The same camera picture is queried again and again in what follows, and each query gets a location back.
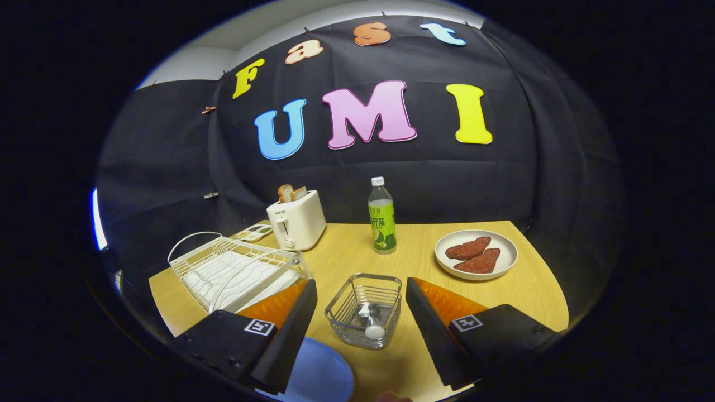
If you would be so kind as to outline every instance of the blue letter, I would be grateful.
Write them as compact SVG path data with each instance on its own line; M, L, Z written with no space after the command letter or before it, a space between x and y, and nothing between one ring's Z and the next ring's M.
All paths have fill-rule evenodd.
M420 28L422 29L429 29L430 32L432 32L432 35L435 36L435 38L449 44L455 44L458 46L464 46L467 44L467 42L463 41L462 39L458 39L453 37L450 34L454 34L454 29L449 29L445 28L444 26L441 26L439 24L422 24L420 25Z
M269 110L256 117L253 124L258 127L258 147L264 157L271 160L284 159L293 155L303 145L305 130L303 129L303 112L305 99L296 99L285 104L283 112L288 113L290 124L290 138L288 141L278 144L275 141L273 131L273 118L276 116L275 110Z

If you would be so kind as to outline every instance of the pink letter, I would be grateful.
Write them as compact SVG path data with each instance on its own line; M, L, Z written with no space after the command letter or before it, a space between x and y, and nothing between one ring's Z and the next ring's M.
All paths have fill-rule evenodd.
M342 149L355 144L355 138L347 132L350 122L363 142L373 137L378 117L382 117L383 129L378 138L386 142L407 141L417 137L417 130L410 126L405 110L403 81L384 81L375 85L367 106L349 89L338 89L323 95L322 101L330 105L332 139L327 143L331 149Z

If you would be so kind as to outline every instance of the metal wire basket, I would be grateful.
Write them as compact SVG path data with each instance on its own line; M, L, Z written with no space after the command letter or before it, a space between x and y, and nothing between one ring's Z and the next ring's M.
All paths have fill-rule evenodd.
M400 316L402 281L393 276L358 273L351 276L325 308L325 317L335 334L345 343L366 349L385 348L395 333ZM362 314L365 306L370 323L384 328L382 338L371 339L365 331L368 319Z
M171 260L176 247L203 233L219 235L214 240ZM309 278L300 251L276 250L221 236L198 232L181 239L167 257L186 290L207 313L233 313L287 288L299 278Z

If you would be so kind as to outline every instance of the bottle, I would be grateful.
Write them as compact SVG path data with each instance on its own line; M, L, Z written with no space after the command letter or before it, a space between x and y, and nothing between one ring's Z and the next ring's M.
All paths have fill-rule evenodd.
M373 247L377 254L390 254L397 247L395 239L395 205L385 189L385 179L373 177L373 192L368 198L370 222L373 226Z

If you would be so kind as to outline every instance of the metal spoon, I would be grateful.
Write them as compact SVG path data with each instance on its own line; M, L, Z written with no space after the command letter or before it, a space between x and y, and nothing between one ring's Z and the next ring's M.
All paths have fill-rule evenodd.
M380 314L380 309L369 303L363 303L360 311L357 312L360 317L367 318L368 326L365 328L365 335L372 340L377 340L385 336L385 329L378 322L377 316Z

